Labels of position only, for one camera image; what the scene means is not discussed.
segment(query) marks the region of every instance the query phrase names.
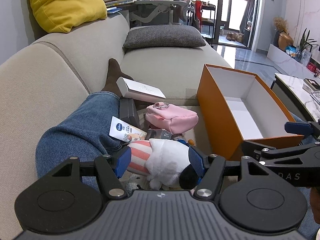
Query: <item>blue jeans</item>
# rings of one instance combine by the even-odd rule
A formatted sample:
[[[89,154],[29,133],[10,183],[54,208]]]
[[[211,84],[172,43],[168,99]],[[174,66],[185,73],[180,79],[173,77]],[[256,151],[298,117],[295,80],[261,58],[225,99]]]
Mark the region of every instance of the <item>blue jeans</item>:
[[[299,117],[292,114],[293,118],[296,122],[303,122]],[[309,135],[305,139],[301,141],[302,144],[308,144],[308,143],[314,143],[316,140],[312,137],[312,135]],[[318,225],[315,220],[313,219],[313,213],[310,207],[310,189],[305,187],[298,187],[298,190],[305,196],[307,203],[308,203],[308,209],[307,213],[299,227],[299,232],[306,238],[306,239],[313,239],[313,237],[316,235],[317,231],[320,228],[320,225]]]
[[[109,136],[112,116],[119,117],[119,102],[111,92],[90,94],[66,120],[47,130],[36,148],[38,177],[72,156],[89,162],[120,150],[122,142]],[[98,190],[95,177],[82,181]]]

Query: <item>gray houndstooth pillow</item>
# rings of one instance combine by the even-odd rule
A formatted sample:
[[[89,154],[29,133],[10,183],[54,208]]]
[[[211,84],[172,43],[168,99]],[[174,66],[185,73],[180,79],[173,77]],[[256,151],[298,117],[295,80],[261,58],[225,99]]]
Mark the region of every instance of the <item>gray houndstooth pillow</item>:
[[[149,47],[202,47],[201,33],[188,25],[152,25],[129,31],[123,45],[127,49]]]

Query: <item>yellow pillow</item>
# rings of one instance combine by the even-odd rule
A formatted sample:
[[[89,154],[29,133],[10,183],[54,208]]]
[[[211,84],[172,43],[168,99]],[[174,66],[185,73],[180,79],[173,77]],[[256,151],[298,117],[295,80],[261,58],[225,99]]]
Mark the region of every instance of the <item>yellow pillow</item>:
[[[84,22],[107,17],[103,0],[30,0],[33,15],[48,33],[69,33]]]

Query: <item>sofa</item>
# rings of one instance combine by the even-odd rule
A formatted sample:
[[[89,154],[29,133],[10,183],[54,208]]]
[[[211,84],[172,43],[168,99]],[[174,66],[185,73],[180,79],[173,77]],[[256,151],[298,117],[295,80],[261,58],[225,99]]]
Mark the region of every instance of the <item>sofa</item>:
[[[228,63],[208,44],[125,51],[128,31],[125,17],[113,14],[68,34],[50,33],[0,66],[0,239],[13,239],[22,230],[14,201],[37,180],[35,149],[40,137],[89,93],[104,87],[110,58],[134,80],[160,88],[167,102],[197,111],[197,127],[204,130],[196,99],[203,66]],[[207,140],[198,144],[210,148]]]

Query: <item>ribbed black surface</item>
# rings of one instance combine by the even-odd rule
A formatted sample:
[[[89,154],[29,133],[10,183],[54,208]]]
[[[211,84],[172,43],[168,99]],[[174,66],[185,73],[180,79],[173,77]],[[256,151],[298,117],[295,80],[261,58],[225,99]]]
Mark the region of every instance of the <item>ribbed black surface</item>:
[[[226,222],[211,202],[198,201],[187,191],[135,191],[111,202],[87,227],[60,236],[24,232],[18,240],[303,240],[297,232],[256,236]]]

